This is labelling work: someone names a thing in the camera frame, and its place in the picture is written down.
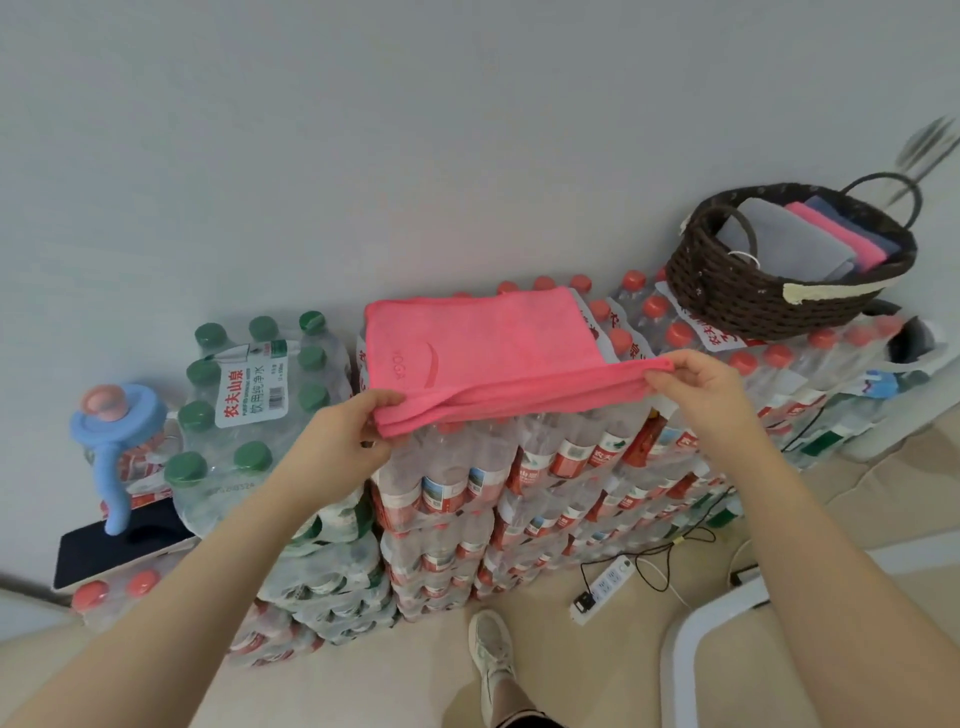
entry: woven basket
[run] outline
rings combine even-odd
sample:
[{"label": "woven basket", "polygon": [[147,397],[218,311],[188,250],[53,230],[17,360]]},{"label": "woven basket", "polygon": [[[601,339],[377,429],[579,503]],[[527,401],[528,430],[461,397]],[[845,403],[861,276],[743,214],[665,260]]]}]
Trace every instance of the woven basket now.
[{"label": "woven basket", "polygon": [[[913,195],[913,212],[904,225],[847,194],[862,182],[882,178],[903,182]],[[821,283],[785,279],[759,270],[756,235],[736,207],[750,197],[788,205],[805,202],[814,195],[820,195],[861,228],[897,243],[900,251],[873,270],[851,272],[840,280]],[[817,328],[842,326],[913,266],[917,243],[909,228],[922,205],[917,185],[894,172],[861,177],[839,192],[793,182],[721,192],[704,200],[690,215],[680,247],[666,265],[666,279],[680,305],[706,323],[740,336],[776,341]],[[729,216],[743,226],[752,255],[731,253],[717,240],[716,233]]]}]

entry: power strip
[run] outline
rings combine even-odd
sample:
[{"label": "power strip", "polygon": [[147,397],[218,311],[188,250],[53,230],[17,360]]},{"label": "power strip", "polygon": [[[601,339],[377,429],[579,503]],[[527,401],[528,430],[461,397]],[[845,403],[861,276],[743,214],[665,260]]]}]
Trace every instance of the power strip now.
[{"label": "power strip", "polygon": [[570,605],[570,616],[577,624],[586,624],[600,607],[610,601],[624,583],[633,576],[634,562],[629,556],[617,556],[600,576],[590,584],[590,591],[583,592]]}]

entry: folded towel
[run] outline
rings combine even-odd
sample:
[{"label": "folded towel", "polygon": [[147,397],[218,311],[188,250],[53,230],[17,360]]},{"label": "folded towel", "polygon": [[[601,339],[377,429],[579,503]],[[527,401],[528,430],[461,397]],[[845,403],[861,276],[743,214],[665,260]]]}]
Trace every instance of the folded towel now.
[{"label": "folded towel", "polygon": [[371,387],[406,393],[374,413],[386,437],[434,422],[582,412],[650,393],[663,358],[617,362],[607,335],[568,288],[484,299],[367,306]]},{"label": "folded towel", "polygon": [[[738,209],[756,233],[760,270],[772,276],[818,281],[837,280],[853,270],[856,256],[850,248],[783,207],[751,197]],[[735,218],[724,223],[717,239],[732,251],[750,252],[747,233]]]},{"label": "folded towel", "polygon": [[844,245],[849,246],[856,253],[856,269],[858,271],[869,271],[887,259],[887,254],[863,235],[857,235],[842,225],[837,225],[812,207],[807,207],[804,203],[790,203],[784,207],[803,218],[810,225],[815,225],[821,230],[829,232]]},{"label": "folded towel", "polygon": [[875,232],[870,232],[865,228],[861,228],[854,222],[851,222],[846,217],[840,214],[837,211],[836,207],[827,202],[824,198],[815,196],[811,197],[804,203],[807,207],[812,207],[817,210],[821,215],[832,220],[837,225],[841,225],[850,232],[855,232],[858,235],[862,235],[867,238],[870,242],[880,248],[888,256],[899,253],[900,246],[897,245],[893,240],[883,237],[883,235],[877,235]]}]

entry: shoe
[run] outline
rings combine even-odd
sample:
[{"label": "shoe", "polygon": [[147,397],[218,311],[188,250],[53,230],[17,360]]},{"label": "shoe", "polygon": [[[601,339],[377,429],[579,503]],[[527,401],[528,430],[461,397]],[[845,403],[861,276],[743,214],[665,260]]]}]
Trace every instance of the shoe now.
[{"label": "shoe", "polygon": [[503,618],[493,609],[477,612],[468,631],[470,656],[480,670],[480,715],[490,726],[493,717],[493,689],[501,678],[516,680],[514,641]]}]

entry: pink towel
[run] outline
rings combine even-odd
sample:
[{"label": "pink towel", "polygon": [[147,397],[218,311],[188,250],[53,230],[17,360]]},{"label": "pink towel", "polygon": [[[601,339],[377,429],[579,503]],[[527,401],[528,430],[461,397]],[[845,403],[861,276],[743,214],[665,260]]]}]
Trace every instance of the pink towel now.
[{"label": "pink towel", "polygon": [[643,371],[673,365],[662,358],[616,362],[610,340],[589,325],[578,299],[556,288],[371,303],[370,386],[407,395],[375,412],[380,432],[394,437],[440,421],[581,412],[643,399]]},{"label": "pink towel", "polygon": [[815,225],[820,228],[820,230],[829,232],[833,237],[856,253],[857,270],[869,271],[887,259],[887,254],[875,243],[863,235],[858,235],[844,228],[842,225],[833,222],[826,215],[813,209],[813,207],[808,207],[804,205],[804,203],[790,203],[789,205],[784,205],[784,207],[798,217],[802,217],[810,225]]}]

